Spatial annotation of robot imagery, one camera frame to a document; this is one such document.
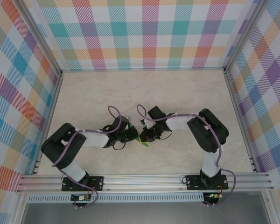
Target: beige marble surface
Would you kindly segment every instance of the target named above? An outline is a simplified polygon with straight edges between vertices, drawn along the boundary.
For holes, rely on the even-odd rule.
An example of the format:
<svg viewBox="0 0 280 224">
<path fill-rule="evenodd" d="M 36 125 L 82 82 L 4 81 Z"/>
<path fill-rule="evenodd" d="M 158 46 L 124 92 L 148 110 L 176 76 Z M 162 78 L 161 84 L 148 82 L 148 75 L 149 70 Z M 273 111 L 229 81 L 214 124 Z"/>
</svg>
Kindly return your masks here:
<svg viewBox="0 0 280 224">
<path fill-rule="evenodd" d="M 210 109 L 230 132 L 220 165 L 234 172 L 252 171 L 220 70 L 66 73 L 49 135 L 66 122 L 96 130 L 111 124 L 108 105 L 129 116 L 141 132 L 137 104 L 147 110 L 157 105 L 166 114 Z M 137 141 L 128 142 L 121 151 L 83 147 L 76 160 L 90 174 L 198 173 L 203 150 L 190 131 L 174 131 L 167 140 L 149 143 L 149 147 Z M 43 155 L 38 174 L 59 174 L 51 165 Z"/>
</svg>

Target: colorful plaid backdrop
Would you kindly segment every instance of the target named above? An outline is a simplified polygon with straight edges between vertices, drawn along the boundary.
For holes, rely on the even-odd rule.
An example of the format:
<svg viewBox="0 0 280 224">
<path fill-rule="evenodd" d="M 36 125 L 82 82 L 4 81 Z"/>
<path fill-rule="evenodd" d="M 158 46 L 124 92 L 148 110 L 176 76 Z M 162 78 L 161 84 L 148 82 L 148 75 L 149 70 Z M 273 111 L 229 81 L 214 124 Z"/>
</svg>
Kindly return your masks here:
<svg viewBox="0 0 280 224">
<path fill-rule="evenodd" d="M 0 224 L 28 174 L 57 75 L 11 0 L 0 0 Z"/>
<path fill-rule="evenodd" d="M 230 78 L 261 171 L 280 202 L 280 0 L 271 0 Z"/>
<path fill-rule="evenodd" d="M 61 67 L 84 70 L 222 67 L 253 0 L 25 2 Z"/>
</svg>

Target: gray floor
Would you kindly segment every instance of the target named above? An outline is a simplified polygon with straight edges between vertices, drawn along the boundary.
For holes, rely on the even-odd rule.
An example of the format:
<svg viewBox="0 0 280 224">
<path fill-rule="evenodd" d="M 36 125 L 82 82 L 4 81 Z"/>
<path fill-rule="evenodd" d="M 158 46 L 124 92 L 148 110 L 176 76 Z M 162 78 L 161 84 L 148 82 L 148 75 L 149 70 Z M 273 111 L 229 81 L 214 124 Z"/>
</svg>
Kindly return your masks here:
<svg viewBox="0 0 280 224">
<path fill-rule="evenodd" d="M 220 70 L 66 73 L 49 134 L 67 122 L 95 130 L 111 124 L 109 105 L 129 116 L 141 132 L 137 104 L 147 110 L 157 105 L 166 114 L 210 109 L 230 132 L 220 165 L 234 172 L 252 171 Z M 198 173 L 203 150 L 190 131 L 175 131 L 167 140 L 152 142 L 149 147 L 137 141 L 128 142 L 121 151 L 82 147 L 76 160 L 88 173 L 98 175 Z M 43 156 L 38 174 L 60 174 L 51 165 Z"/>
<path fill-rule="evenodd" d="M 28 204 L 22 224 L 268 224 L 261 193 L 234 193 L 226 203 Z"/>
</svg>

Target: aluminum rail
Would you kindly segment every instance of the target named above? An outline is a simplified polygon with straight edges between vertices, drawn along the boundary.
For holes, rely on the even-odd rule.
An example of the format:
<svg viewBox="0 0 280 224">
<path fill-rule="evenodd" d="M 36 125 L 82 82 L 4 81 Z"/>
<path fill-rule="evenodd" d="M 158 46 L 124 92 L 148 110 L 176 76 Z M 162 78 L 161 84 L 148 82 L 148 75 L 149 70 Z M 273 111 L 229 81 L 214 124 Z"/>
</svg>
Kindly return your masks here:
<svg viewBox="0 0 280 224">
<path fill-rule="evenodd" d="M 175 192 L 211 192 L 213 190 L 192 190 L 182 183 L 182 178 L 189 174 L 167 175 L 103 175 L 104 186 L 100 194 L 108 193 L 175 193 Z M 233 185 L 233 176 L 224 173 L 227 177 L 230 191 Z M 25 175 L 18 187 L 22 194 L 50 194 L 69 192 L 61 191 L 61 175 Z M 273 184 L 267 173 L 236 173 L 237 183 L 235 191 L 270 191 Z"/>
</svg>

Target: green object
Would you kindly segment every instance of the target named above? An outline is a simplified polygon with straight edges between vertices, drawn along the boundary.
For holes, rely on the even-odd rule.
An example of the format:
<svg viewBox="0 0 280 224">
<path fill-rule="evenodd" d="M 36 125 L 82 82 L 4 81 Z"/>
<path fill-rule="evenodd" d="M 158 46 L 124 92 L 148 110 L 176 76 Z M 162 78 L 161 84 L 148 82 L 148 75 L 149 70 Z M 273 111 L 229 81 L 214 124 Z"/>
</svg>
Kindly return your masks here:
<svg viewBox="0 0 280 224">
<path fill-rule="evenodd" d="M 139 137 L 139 132 L 138 132 L 138 137 L 136 138 L 136 140 L 140 143 L 142 143 L 143 145 L 145 145 L 146 147 L 148 147 L 148 144 L 146 142 L 141 142 L 140 137 Z"/>
</svg>

